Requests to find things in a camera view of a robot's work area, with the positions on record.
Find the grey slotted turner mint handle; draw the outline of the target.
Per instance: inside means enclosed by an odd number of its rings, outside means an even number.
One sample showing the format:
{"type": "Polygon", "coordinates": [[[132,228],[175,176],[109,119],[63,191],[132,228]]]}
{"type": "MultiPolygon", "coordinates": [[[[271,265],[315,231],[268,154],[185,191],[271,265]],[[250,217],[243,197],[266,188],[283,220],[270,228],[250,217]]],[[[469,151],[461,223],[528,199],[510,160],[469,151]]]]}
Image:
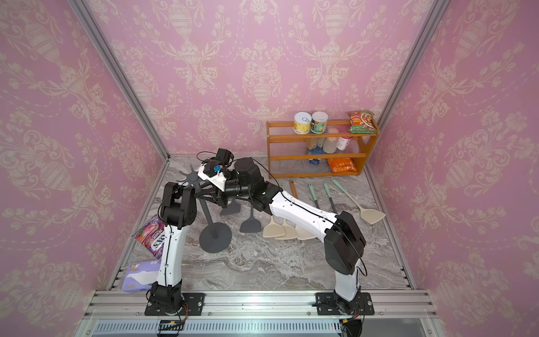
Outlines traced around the grey slotted turner mint handle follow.
{"type": "Polygon", "coordinates": [[[241,223],[240,229],[239,229],[240,233],[255,234],[255,233],[262,232],[261,222],[255,218],[254,211],[255,211],[254,206],[251,205],[250,216],[241,223]]]}

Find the grey utensil rack stand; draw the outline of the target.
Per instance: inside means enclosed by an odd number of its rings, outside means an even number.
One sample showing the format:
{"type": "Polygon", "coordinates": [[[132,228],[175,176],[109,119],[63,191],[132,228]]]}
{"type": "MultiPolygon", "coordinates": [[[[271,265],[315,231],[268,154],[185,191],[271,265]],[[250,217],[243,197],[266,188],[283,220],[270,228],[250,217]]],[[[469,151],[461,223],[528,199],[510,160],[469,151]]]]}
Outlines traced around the grey utensil rack stand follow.
{"type": "MultiPolygon", "coordinates": [[[[193,166],[190,166],[190,168],[190,172],[180,171],[185,177],[180,180],[180,182],[192,185],[195,192],[202,192],[203,181],[198,177],[198,173],[193,169],[193,166]]],[[[229,247],[230,242],[232,241],[232,231],[230,227],[225,223],[213,221],[205,199],[199,199],[199,203],[202,206],[207,222],[207,226],[201,231],[199,236],[200,247],[210,254],[224,251],[229,247]]]]}

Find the cream spatula mint handle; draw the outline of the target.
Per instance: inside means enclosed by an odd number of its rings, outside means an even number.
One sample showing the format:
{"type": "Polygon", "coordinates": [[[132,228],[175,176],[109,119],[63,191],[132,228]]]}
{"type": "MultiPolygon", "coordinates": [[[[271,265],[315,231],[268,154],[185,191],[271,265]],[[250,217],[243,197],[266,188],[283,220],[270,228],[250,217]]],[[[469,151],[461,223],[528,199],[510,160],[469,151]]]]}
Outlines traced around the cream spatula mint handle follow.
{"type": "Polygon", "coordinates": [[[283,220],[282,228],[284,229],[285,234],[276,237],[276,240],[294,240],[297,238],[296,229],[291,226],[286,219],[283,220]]]}
{"type": "Polygon", "coordinates": [[[368,224],[374,225],[385,219],[386,214],[377,209],[366,209],[335,179],[331,178],[333,184],[344,193],[358,208],[361,218],[368,224]]]}

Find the grey spatula mint handle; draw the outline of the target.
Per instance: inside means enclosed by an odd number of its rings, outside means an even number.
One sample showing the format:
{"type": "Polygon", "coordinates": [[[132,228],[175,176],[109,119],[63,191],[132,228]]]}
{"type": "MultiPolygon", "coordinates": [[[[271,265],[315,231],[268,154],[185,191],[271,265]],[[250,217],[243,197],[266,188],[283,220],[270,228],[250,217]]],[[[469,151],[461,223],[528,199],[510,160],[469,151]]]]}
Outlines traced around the grey spatula mint handle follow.
{"type": "Polygon", "coordinates": [[[328,200],[330,202],[331,209],[332,209],[333,213],[337,213],[335,203],[334,203],[334,199],[332,197],[332,194],[331,194],[330,188],[328,186],[328,183],[326,181],[323,181],[323,186],[324,186],[326,196],[328,197],[328,200]]]}
{"type": "Polygon", "coordinates": [[[316,194],[316,190],[314,188],[314,185],[309,183],[308,184],[308,187],[309,187],[309,190],[310,190],[310,194],[312,196],[312,199],[313,199],[313,202],[314,202],[314,205],[319,208],[319,201],[318,201],[318,198],[317,198],[317,194],[316,194]]]}

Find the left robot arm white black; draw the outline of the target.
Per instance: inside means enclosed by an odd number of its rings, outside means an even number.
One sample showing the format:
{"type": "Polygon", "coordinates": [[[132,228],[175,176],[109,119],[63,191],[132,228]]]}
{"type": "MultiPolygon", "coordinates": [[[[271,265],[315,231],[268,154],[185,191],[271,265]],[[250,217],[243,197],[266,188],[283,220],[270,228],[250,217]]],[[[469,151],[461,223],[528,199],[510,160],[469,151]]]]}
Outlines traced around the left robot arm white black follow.
{"type": "Polygon", "coordinates": [[[188,302],[181,292],[181,264],[189,227],[197,217],[200,204],[207,226],[199,236],[199,245],[204,251],[224,251],[232,240],[232,231],[224,223],[214,222],[208,201],[224,191],[228,167],[234,155],[226,149],[218,149],[214,157],[202,161],[198,169],[191,169],[185,179],[169,182],[159,206],[158,217],[164,223],[164,245],[161,265],[155,282],[147,292],[146,316],[170,315],[187,317],[188,302]]]}

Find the wooden shelf rack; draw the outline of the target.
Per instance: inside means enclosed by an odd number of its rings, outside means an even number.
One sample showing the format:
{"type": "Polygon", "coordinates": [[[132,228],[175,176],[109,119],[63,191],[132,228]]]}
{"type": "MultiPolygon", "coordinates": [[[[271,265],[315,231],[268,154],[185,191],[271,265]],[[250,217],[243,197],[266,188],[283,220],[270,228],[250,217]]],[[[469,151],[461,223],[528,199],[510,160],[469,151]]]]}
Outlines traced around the wooden shelf rack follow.
{"type": "Polygon", "coordinates": [[[268,122],[267,131],[267,154],[269,172],[276,178],[309,178],[324,176],[356,176],[365,167],[374,146],[380,136],[377,134],[350,133],[350,121],[332,120],[328,123],[326,132],[323,134],[309,133],[296,134],[293,131],[292,122],[268,122]],[[327,138],[330,128],[338,129],[339,137],[351,137],[346,150],[336,150],[334,154],[326,154],[323,147],[308,150],[305,145],[307,138],[327,138]],[[357,172],[345,172],[333,174],[328,165],[328,158],[351,158],[357,166],[357,172]],[[309,163],[309,159],[320,159],[319,165],[309,163]]]}

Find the yellow tin can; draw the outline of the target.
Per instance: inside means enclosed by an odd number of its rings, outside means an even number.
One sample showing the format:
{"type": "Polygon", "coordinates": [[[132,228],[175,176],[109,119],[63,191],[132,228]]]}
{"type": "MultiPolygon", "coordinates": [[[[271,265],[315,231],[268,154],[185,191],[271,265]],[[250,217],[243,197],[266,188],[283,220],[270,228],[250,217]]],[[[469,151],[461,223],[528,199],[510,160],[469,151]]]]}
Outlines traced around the yellow tin can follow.
{"type": "Polygon", "coordinates": [[[297,112],[293,119],[293,131],[299,135],[310,133],[312,115],[308,112],[297,112]]]}

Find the beige box on shelf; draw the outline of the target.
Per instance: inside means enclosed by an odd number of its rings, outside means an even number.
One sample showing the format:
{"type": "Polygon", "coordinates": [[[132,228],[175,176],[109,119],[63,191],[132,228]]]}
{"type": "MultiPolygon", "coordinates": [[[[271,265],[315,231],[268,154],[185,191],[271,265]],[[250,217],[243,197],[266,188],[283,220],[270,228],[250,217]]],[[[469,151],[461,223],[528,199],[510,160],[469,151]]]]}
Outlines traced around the beige box on shelf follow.
{"type": "Polygon", "coordinates": [[[316,148],[322,148],[325,138],[307,138],[305,141],[306,148],[308,150],[315,150],[316,148]]]}

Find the green label tin can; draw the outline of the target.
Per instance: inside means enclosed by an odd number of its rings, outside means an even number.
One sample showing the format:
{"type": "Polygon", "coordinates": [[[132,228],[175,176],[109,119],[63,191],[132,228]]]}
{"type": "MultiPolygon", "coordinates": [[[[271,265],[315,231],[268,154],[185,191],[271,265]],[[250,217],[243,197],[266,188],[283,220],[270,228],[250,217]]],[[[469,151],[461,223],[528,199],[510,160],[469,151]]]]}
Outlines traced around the green label tin can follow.
{"type": "Polygon", "coordinates": [[[323,111],[312,113],[310,131],[314,134],[323,134],[328,124],[328,114],[323,111]]]}

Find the orange snack bag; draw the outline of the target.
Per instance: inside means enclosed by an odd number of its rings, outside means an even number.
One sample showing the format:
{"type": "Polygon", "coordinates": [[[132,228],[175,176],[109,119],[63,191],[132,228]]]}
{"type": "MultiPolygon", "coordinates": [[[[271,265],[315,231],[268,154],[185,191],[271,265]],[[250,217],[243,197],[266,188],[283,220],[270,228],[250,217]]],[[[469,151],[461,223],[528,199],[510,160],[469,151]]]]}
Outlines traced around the orange snack bag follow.
{"type": "Polygon", "coordinates": [[[333,174],[357,172],[357,166],[351,158],[328,158],[327,161],[333,174]]]}

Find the purple tissue box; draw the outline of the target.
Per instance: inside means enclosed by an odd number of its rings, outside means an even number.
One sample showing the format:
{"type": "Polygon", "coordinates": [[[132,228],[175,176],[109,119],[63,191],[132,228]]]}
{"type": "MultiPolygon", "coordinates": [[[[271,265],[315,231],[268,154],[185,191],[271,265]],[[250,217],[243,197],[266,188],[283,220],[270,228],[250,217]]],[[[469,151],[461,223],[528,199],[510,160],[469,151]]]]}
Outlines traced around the purple tissue box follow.
{"type": "Polygon", "coordinates": [[[157,280],[160,266],[160,260],[129,264],[122,283],[122,291],[130,293],[149,290],[157,280]]]}

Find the pink cap white bottle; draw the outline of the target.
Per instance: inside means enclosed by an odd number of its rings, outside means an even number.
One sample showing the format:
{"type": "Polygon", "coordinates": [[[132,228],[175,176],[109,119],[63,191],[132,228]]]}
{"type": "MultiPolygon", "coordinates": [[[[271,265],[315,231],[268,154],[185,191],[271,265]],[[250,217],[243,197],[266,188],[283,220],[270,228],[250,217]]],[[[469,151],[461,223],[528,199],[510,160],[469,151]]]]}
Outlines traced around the pink cap white bottle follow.
{"type": "Polygon", "coordinates": [[[346,150],[350,143],[351,137],[339,137],[336,147],[340,151],[346,150]]]}

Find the green red snack bag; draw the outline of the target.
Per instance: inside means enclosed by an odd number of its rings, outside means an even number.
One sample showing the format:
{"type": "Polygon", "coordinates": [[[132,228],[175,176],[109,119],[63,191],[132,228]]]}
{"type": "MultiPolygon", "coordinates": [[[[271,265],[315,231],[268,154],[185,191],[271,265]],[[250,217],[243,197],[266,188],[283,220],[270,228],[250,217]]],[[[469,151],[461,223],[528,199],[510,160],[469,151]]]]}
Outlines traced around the green red snack bag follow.
{"type": "Polygon", "coordinates": [[[377,134],[378,130],[374,126],[374,114],[369,110],[360,110],[349,112],[350,118],[350,133],[360,134],[377,134]]]}

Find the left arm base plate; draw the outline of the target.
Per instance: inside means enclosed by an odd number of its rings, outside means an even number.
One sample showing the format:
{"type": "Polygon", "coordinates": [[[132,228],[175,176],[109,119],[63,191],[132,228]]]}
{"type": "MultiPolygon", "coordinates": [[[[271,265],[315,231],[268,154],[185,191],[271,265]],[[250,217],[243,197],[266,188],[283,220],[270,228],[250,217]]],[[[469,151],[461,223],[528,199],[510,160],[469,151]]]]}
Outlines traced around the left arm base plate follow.
{"type": "Polygon", "coordinates": [[[205,293],[184,293],[183,302],[179,309],[168,308],[150,300],[147,303],[145,316],[188,316],[199,317],[202,315],[205,302],[205,293]]]}

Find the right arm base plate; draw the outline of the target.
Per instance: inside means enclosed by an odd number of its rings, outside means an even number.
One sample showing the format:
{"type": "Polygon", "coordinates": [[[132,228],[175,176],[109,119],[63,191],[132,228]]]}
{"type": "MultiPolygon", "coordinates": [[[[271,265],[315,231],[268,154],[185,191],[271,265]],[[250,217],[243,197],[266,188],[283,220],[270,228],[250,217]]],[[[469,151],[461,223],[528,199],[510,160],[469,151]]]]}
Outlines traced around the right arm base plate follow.
{"type": "Polygon", "coordinates": [[[315,294],[312,307],[317,309],[318,315],[375,315],[371,295],[364,292],[359,292],[351,301],[341,298],[335,292],[319,292],[315,294]]]}

